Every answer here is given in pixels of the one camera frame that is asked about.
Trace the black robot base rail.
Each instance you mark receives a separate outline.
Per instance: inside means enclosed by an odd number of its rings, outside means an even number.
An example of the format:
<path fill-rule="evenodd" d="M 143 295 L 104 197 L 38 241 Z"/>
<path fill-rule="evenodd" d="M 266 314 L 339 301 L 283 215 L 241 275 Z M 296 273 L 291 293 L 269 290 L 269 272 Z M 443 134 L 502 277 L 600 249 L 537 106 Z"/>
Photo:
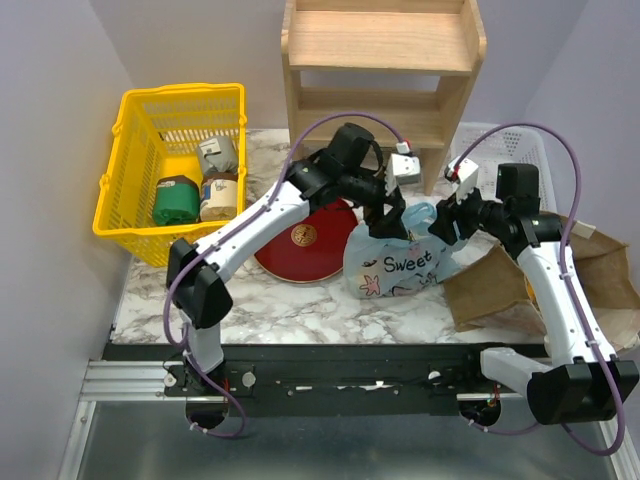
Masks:
<path fill-rule="evenodd" d="M 228 345 L 203 380 L 162 345 L 109 344 L 100 360 L 160 361 L 164 395 L 188 419 L 214 426 L 225 418 L 456 416 L 493 422 L 502 400 L 519 394 L 484 377 L 485 344 Z"/>

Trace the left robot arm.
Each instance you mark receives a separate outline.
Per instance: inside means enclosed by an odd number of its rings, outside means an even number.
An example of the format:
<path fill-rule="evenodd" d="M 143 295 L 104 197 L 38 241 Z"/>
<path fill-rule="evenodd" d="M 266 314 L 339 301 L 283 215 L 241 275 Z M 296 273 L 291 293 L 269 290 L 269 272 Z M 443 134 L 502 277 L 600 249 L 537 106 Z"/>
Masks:
<path fill-rule="evenodd" d="M 197 393 L 209 395 L 221 385 L 220 323 L 233 306 L 227 282 L 276 236 L 343 199 L 363 208 L 373 237 L 407 239 L 397 178 L 408 172 L 411 150 L 400 141 L 389 159 L 377 160 L 376 169 L 363 167 L 367 153 L 378 149 L 368 130 L 346 123 L 326 147 L 289 160 L 267 193 L 226 226 L 195 243 L 180 238 L 172 244 L 165 305 L 176 306 L 186 324 L 175 345 L 192 365 L 187 382 Z"/>

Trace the light blue plastic bag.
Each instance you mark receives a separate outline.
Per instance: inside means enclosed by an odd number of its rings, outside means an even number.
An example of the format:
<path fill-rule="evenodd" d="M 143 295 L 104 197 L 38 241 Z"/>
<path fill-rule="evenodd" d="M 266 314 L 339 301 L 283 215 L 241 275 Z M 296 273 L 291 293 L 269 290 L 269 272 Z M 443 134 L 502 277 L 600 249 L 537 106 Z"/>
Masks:
<path fill-rule="evenodd" d="M 356 298 L 406 296 L 440 283 L 459 269 L 452 255 L 467 242 L 448 245 L 428 231 L 436 219 L 429 202 L 408 207 L 402 215 L 410 238 L 378 239 L 366 225 L 349 235 L 343 255 L 343 276 L 347 290 Z"/>

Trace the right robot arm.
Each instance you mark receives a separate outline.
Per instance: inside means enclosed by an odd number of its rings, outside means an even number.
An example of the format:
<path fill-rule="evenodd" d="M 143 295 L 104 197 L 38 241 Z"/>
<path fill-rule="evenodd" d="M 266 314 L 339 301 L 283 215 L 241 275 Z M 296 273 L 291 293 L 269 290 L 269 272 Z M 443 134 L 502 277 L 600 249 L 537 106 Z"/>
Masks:
<path fill-rule="evenodd" d="M 478 166 L 458 157 L 445 169 L 453 194 L 436 206 L 430 232 L 449 245 L 483 231 L 496 238 L 523 271 L 549 339 L 544 365 L 506 347 L 483 350 L 464 362 L 460 379 L 480 392 L 494 381 L 526 398 L 542 425 L 604 421 L 621 416 L 622 402 L 639 381 L 631 361 L 618 358 L 599 329 L 563 244 L 563 223 L 540 210 L 537 167 L 499 166 L 496 198 L 477 187 Z"/>

